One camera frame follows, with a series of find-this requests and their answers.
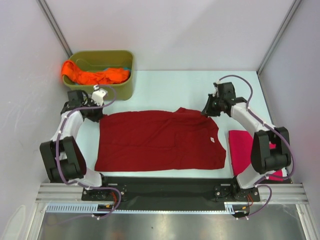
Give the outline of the dark red t shirt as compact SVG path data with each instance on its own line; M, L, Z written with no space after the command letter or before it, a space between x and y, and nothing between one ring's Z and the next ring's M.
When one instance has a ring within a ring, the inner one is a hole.
M214 120L198 110L127 111L99 122L99 172L219 170L226 150Z

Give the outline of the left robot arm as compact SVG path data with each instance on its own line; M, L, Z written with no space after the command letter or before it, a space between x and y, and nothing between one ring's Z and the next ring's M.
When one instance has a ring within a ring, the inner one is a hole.
M83 90L69 91L68 101L60 112L61 121L57 131L39 147L51 183L93 187L93 194L100 200L110 196L111 188L103 183L100 173L87 167L76 139L84 120L98 122L103 117L102 106L107 95L103 89L95 90L91 96Z

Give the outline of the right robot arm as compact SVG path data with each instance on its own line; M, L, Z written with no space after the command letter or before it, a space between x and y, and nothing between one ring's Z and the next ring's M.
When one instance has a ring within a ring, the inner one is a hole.
M237 97L231 82L214 83L215 92L208 94L208 100L201 114L206 117L219 117L227 114L252 136L250 164L236 176L236 185L230 188L231 196L242 201L249 189L276 171L294 166L290 146L289 131L285 127L276 127L266 123L250 106L249 100Z

